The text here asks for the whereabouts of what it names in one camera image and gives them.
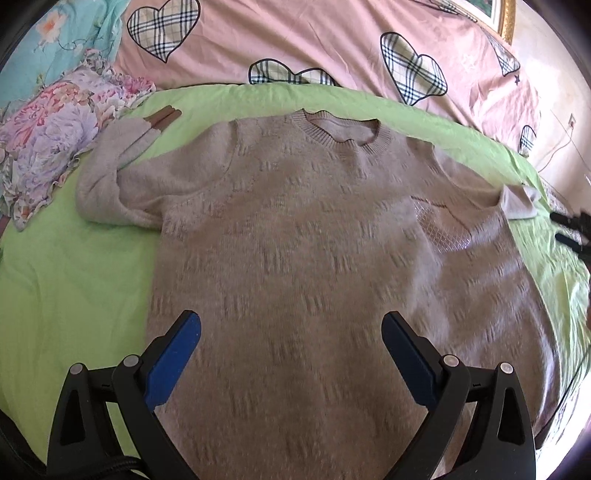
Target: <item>sweater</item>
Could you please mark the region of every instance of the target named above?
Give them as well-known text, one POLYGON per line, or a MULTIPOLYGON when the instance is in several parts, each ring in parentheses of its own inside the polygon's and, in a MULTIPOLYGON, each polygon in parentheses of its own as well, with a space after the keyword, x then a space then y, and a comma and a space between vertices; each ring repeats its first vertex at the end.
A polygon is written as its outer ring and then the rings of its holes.
MULTIPOLYGON (((148 341, 185 309, 202 319, 157 411, 200 478, 383 478, 426 415, 381 340, 392 310, 466 365, 511 363, 534 434, 549 420, 556 340, 507 222, 535 214, 534 192, 328 112, 216 124, 131 164, 158 133, 112 123, 76 201, 161 230, 148 341)), ((439 473, 469 423, 465 409, 439 473)))

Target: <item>metal screw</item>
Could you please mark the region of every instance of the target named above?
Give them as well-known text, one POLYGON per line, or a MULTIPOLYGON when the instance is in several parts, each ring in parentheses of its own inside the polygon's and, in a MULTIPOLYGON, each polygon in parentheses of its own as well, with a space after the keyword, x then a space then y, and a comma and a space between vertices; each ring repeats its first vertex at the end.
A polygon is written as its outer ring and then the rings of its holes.
POLYGON ((139 362, 139 357, 137 355, 128 355, 123 359, 123 364, 126 367, 135 367, 139 362))
POLYGON ((501 370, 503 370, 503 372, 505 372, 507 375, 511 375, 513 373, 513 365, 503 362, 501 363, 501 370))
POLYGON ((78 375, 80 372, 82 372, 83 368, 84 367, 82 364, 74 364, 70 367, 70 373, 72 375, 78 375))
POLYGON ((454 355, 446 355, 443 357, 443 363, 448 367, 457 367, 460 364, 460 361, 454 355))

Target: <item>ribbed collar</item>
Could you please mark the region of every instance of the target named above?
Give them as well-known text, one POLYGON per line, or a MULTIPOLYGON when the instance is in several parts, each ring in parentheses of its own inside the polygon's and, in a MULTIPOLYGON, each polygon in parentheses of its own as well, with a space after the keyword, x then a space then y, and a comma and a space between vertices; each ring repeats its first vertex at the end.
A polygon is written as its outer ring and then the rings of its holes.
POLYGON ((303 132, 308 137, 335 152, 346 153, 364 151, 367 153, 367 155, 380 155, 388 148, 390 142, 392 141, 390 129, 384 128, 382 122, 377 119, 364 121, 350 120, 339 118, 325 110, 316 113, 310 113, 306 112, 304 109, 298 110, 291 115, 287 115, 287 118, 290 119, 301 130, 303 130, 303 132), (313 124, 311 122, 312 120, 329 120, 343 127, 363 125, 375 132, 374 138, 365 145, 358 145, 353 139, 338 141, 335 140, 326 130, 313 124))

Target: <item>sweater sleeve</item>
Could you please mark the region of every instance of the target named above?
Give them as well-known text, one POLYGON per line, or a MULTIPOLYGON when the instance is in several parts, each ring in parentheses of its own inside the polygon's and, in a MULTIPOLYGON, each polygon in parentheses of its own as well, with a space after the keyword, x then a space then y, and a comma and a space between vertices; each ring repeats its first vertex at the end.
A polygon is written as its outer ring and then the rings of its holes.
POLYGON ((81 167, 76 207, 93 222, 161 229, 168 210, 223 177, 237 145, 236 122, 129 165, 160 133, 143 119, 111 123, 81 167))
POLYGON ((437 162, 450 181, 481 208, 499 206, 508 220, 522 220, 538 215, 535 203, 540 192, 527 185, 503 185, 494 188, 471 168, 455 161, 438 148, 434 148, 437 162))

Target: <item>green bed sheet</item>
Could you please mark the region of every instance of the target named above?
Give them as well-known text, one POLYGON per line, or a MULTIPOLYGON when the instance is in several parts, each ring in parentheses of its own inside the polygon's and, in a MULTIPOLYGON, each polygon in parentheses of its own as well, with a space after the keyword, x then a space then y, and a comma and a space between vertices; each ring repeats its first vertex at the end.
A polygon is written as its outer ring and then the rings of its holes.
MULTIPOLYGON (((216 122, 326 109, 346 118, 379 118, 397 131, 439 145, 495 186, 524 182, 543 191, 524 158, 475 130, 351 90, 198 86, 156 93, 131 115, 146 116, 168 104, 183 116, 143 158, 185 144, 216 122)), ((159 236, 82 220, 74 205, 76 180, 74 172, 24 232, 10 225, 1 239, 0 408, 42 459, 69 366, 83 362, 89 368, 107 367, 143 351, 159 236)), ((550 313, 565 391, 590 341, 585 327, 589 274, 555 243, 545 199, 539 210, 535 219, 511 222, 511 230, 550 313)), ((587 370, 584 362, 579 377, 587 370)), ((116 425, 119 429, 121 419, 116 425)), ((129 439, 124 445, 129 447, 129 439)))

